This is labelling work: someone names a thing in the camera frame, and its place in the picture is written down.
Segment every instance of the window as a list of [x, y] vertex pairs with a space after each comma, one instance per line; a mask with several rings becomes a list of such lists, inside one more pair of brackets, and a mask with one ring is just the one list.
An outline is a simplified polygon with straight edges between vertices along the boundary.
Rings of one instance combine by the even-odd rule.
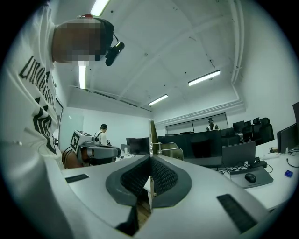
[[184, 123], [166, 126], [167, 134], [179, 134], [183, 132], [203, 132], [208, 126], [208, 119], [213, 118], [214, 124], [218, 125], [219, 129], [228, 128], [228, 122], [225, 113], [214, 116], [209, 116], [202, 119], [192, 120]]

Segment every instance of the fluorescent light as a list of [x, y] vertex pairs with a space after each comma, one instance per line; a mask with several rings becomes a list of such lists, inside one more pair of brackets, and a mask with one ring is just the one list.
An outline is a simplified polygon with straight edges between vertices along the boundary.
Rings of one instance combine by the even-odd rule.
[[80, 88], [83, 90], [85, 90], [85, 71], [86, 71], [85, 65], [79, 66], [79, 82], [80, 82]]
[[163, 95], [162, 97], [160, 97], [160, 98], [154, 100], [153, 102], [150, 102], [150, 103], [149, 103], [149, 106], [151, 106], [151, 105], [153, 105], [153, 104], [155, 104], [155, 103], [157, 103], [157, 102], [159, 102], [159, 101], [161, 101], [162, 99], [165, 99], [165, 98], [167, 98], [167, 97], [168, 97], [168, 95]]
[[107, 6], [109, 0], [96, 0], [90, 13], [95, 16], [100, 16]]
[[191, 86], [191, 85], [197, 84], [201, 81], [208, 80], [209, 78], [215, 77], [217, 75], [220, 75], [220, 70], [214, 71], [212, 73], [201, 76], [195, 80], [189, 81], [188, 84], [189, 84], [189, 86]]

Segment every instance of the black headset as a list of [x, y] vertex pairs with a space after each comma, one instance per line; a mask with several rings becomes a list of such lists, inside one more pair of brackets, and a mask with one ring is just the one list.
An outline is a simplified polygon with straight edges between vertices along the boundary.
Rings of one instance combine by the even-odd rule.
[[[102, 22], [104, 24], [105, 30], [106, 30], [106, 34], [107, 34], [107, 30], [108, 30], [108, 28], [106, 28], [107, 25], [110, 25], [113, 28], [113, 30], [114, 30], [114, 26], [110, 22], [108, 22], [105, 19], [94, 17], [92, 14], [81, 15], [81, 16], [78, 16], [77, 18], [94, 18], [94, 19], [97, 19], [98, 21], [100, 21], [100, 22]], [[120, 42], [118, 40], [118, 38], [116, 37], [116, 35], [114, 34], [113, 31], [112, 31], [112, 34], [116, 38], [117, 44], [115, 46], [113, 46], [113, 47], [110, 47], [111, 44], [109, 44], [109, 43], [108, 43], [109, 46], [107, 46], [107, 44], [106, 44], [106, 47], [108, 47], [107, 53], [105, 55], [105, 58], [106, 58], [105, 63], [106, 63], [107, 66], [111, 66], [112, 63], [117, 58], [117, 56], [120, 54], [120, 52], [125, 48], [125, 44], [123, 42]], [[95, 56], [95, 60], [96, 61], [101, 60], [101, 56]]]

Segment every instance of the computer mouse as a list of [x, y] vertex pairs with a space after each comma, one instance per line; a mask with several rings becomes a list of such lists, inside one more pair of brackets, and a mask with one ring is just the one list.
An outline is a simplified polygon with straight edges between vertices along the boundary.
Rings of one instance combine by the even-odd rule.
[[245, 179], [250, 182], [250, 183], [255, 183], [256, 182], [256, 177], [254, 176], [254, 174], [245, 174]]

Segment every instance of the wooden floor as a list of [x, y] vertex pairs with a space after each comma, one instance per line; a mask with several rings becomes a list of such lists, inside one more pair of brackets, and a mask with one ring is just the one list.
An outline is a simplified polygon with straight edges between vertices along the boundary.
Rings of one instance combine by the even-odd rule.
[[150, 217], [150, 205], [148, 202], [138, 200], [137, 202], [137, 217], [139, 228], [141, 228], [147, 219]]

